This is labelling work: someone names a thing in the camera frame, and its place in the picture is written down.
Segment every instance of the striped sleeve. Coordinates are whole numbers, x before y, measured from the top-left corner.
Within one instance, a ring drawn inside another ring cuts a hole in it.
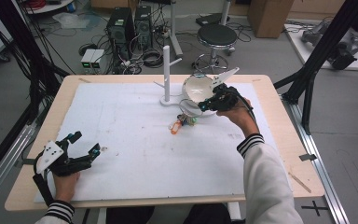
[[[48,207],[45,217],[57,217],[67,223],[72,222],[75,208],[66,202],[56,200]]]
[[[261,135],[260,133],[253,133],[237,146],[237,151],[245,159],[245,155],[248,149],[260,143],[264,143],[263,135]]]

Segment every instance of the black stool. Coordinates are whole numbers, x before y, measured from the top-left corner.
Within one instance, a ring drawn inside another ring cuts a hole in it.
[[[235,31],[225,25],[208,24],[199,29],[197,39],[203,46],[212,50],[210,54],[201,54],[194,62],[194,68],[204,74],[219,74],[227,71],[227,60],[217,55],[216,51],[218,49],[230,49],[234,46],[237,41]]]

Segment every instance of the white sleeve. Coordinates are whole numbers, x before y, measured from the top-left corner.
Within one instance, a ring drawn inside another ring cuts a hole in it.
[[[237,150],[245,159],[246,223],[303,223],[279,152],[261,134],[249,136]]]
[[[35,224],[68,224],[72,222],[75,208],[66,202],[55,201],[48,207],[46,214]]]

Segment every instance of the wooden table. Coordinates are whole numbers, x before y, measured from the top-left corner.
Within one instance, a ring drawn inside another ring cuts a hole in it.
[[[188,76],[171,75],[171,83],[183,83]],[[28,155],[33,159],[40,153],[48,140],[57,138],[66,111],[72,103],[76,88],[80,83],[151,83],[163,82],[163,75],[138,76],[69,76],[66,77],[48,112],[48,115],[36,137]],[[263,108],[270,131],[280,150],[282,160],[289,173],[296,198],[320,197],[324,195],[324,187],[310,161],[302,161],[298,156],[306,154],[296,130],[284,109],[279,95],[275,91],[269,77],[262,75],[235,75],[229,83],[251,83]],[[31,165],[24,165],[10,192],[5,208],[8,211],[26,211],[46,209],[44,203],[35,203],[37,187],[32,179],[34,175]],[[215,203],[237,202],[245,200],[244,196],[222,197],[184,197],[142,200],[113,200],[73,202],[74,207],[107,207],[145,204],[176,203]]]

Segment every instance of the white bowl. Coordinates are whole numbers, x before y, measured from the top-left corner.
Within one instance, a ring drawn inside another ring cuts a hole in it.
[[[204,75],[193,75],[188,77],[183,83],[182,93],[189,105],[198,107],[199,102],[203,102],[213,96],[210,88],[212,79]]]

